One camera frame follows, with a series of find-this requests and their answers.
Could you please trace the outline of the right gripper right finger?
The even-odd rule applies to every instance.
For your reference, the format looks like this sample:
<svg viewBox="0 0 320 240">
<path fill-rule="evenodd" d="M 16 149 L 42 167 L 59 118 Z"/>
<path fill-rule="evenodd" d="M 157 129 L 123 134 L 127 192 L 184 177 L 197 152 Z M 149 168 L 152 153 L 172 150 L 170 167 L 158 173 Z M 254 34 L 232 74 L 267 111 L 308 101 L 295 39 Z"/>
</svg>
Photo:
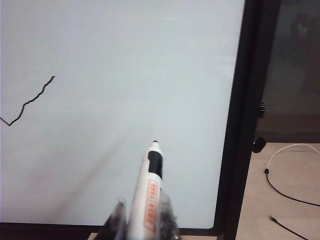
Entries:
<svg viewBox="0 0 320 240">
<path fill-rule="evenodd" d="M 167 194 L 160 194 L 157 211 L 157 239 L 180 240 L 181 235 Z"/>
</svg>

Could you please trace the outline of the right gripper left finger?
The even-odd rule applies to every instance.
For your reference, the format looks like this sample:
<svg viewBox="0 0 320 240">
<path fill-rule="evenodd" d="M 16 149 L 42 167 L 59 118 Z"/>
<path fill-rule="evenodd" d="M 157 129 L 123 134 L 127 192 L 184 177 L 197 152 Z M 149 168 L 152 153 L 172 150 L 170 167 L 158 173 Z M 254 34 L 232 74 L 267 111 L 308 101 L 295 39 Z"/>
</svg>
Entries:
<svg viewBox="0 0 320 240">
<path fill-rule="evenodd" d="M 112 213 L 98 232 L 97 240 L 125 240 L 127 234 L 126 203 L 123 198 L 117 199 Z"/>
</svg>

